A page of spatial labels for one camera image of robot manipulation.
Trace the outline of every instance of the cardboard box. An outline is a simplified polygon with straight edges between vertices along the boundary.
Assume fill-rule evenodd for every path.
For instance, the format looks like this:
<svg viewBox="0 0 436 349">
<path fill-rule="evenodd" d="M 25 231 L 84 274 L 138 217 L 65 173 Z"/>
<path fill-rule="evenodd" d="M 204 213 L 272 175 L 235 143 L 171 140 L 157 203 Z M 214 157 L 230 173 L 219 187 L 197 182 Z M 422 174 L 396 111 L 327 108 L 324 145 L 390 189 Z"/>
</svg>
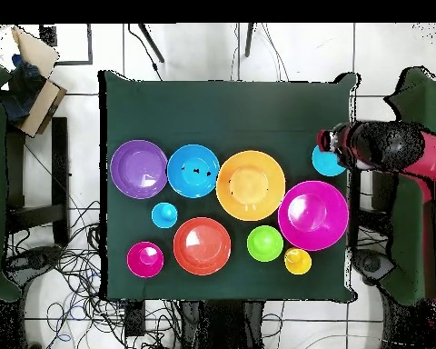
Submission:
<svg viewBox="0 0 436 349">
<path fill-rule="evenodd" d="M 23 59 L 31 65 L 35 65 L 41 76 L 47 79 L 35 99 L 29 116 L 17 127 L 26 134 L 35 136 L 35 134 L 44 132 L 66 94 L 63 87 L 48 80 L 59 55 L 51 46 L 17 26 L 13 27 L 13 38 L 18 44 Z"/>
</svg>

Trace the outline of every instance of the orange plate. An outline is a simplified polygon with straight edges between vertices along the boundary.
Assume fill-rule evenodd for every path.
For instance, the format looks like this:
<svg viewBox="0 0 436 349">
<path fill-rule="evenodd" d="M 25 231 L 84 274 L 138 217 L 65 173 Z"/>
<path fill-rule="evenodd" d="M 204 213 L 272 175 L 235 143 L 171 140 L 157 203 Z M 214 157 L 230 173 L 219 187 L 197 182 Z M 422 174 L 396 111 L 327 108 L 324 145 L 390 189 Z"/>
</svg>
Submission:
<svg viewBox="0 0 436 349">
<path fill-rule="evenodd" d="M 179 227 L 174 235 L 173 251 L 185 271 L 197 275 L 213 274 L 229 259 L 231 238 L 219 222 L 197 217 Z"/>
<path fill-rule="evenodd" d="M 216 180 L 216 195 L 223 209 L 243 221 L 271 215 L 285 193 L 284 172 L 266 153 L 243 151 L 224 162 Z"/>
</svg>

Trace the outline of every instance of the small blue bowl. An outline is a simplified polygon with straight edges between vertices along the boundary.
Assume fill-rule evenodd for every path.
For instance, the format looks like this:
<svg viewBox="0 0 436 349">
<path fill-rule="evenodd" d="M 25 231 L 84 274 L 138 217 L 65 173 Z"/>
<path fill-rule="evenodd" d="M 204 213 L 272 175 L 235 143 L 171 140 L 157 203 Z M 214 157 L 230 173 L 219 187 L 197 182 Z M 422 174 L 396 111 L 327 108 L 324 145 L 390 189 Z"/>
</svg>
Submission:
<svg viewBox="0 0 436 349">
<path fill-rule="evenodd" d="M 173 204 L 161 202 L 156 204 L 152 210 L 152 221 L 161 229 L 172 227 L 178 219 L 178 211 Z"/>
<path fill-rule="evenodd" d="M 166 167 L 173 190 L 187 198 L 209 194 L 216 185 L 220 163 L 216 155 L 202 145 L 185 145 L 171 156 Z"/>
<path fill-rule="evenodd" d="M 336 154 L 321 152 L 318 145 L 313 149 L 312 163 L 315 170 L 324 176 L 336 176 L 345 170 L 344 167 L 338 165 Z"/>
</svg>

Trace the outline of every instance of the green bowl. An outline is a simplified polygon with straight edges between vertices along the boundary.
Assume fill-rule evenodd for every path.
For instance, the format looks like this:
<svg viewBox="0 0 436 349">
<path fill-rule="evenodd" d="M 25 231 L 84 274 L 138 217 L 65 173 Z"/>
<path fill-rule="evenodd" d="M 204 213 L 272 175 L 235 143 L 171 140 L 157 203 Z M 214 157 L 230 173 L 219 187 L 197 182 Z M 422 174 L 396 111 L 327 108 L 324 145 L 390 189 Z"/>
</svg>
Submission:
<svg viewBox="0 0 436 349">
<path fill-rule="evenodd" d="M 247 250 L 250 255 L 263 263 L 278 258 L 283 244 L 281 233 L 266 224 L 255 227 L 247 237 Z"/>
</svg>

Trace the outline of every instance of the bowl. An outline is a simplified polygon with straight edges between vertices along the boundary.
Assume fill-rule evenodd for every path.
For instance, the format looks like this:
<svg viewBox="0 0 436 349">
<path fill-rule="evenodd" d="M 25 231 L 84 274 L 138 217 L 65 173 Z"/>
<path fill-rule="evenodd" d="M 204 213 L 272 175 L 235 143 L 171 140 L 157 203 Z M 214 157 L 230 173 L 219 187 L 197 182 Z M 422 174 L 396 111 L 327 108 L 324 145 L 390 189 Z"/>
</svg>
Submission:
<svg viewBox="0 0 436 349">
<path fill-rule="evenodd" d="M 257 261 L 269 262 L 277 258 L 284 241 L 278 230 L 266 224 L 255 227 L 247 237 L 247 250 Z"/>
<path fill-rule="evenodd" d="M 285 192 L 284 172 L 266 153 L 243 151 L 224 162 L 216 181 L 223 209 L 243 221 L 259 221 L 280 205 Z"/>
<path fill-rule="evenodd" d="M 187 198 L 200 198 L 215 187 L 218 158 L 202 145 L 185 145 L 171 156 L 167 176 L 173 190 Z"/>
<path fill-rule="evenodd" d="M 173 252 L 178 264 L 196 275 L 220 270 L 231 254 L 231 238 L 222 224 L 205 217 L 192 218 L 177 230 Z"/>
<path fill-rule="evenodd" d="M 160 193 L 166 185 L 166 163 L 166 155 L 160 147 L 148 141 L 133 140 L 114 152 L 110 174 L 123 194 L 145 199 Z"/>
<path fill-rule="evenodd" d="M 152 210 L 152 221 L 161 229 L 168 229 L 176 223 L 178 211 L 173 204 L 161 202 L 156 204 Z"/>
<path fill-rule="evenodd" d="M 292 274 L 306 274 L 312 267 L 312 259 L 305 250 L 292 247 L 284 254 L 284 264 Z"/>
<path fill-rule="evenodd" d="M 156 244 L 142 241 L 129 249 L 127 266 L 133 274 L 151 278 L 162 270 L 164 254 Z"/>
<path fill-rule="evenodd" d="M 294 246 L 317 251 L 332 246 L 345 233 L 349 221 L 347 202 L 341 192 L 322 181 L 294 186 L 278 211 L 281 233 Z"/>
<path fill-rule="evenodd" d="M 315 170 L 324 176 L 336 176 L 345 170 L 344 167 L 338 165 L 338 157 L 335 153 L 322 152 L 318 145 L 312 152 L 312 164 Z"/>
</svg>

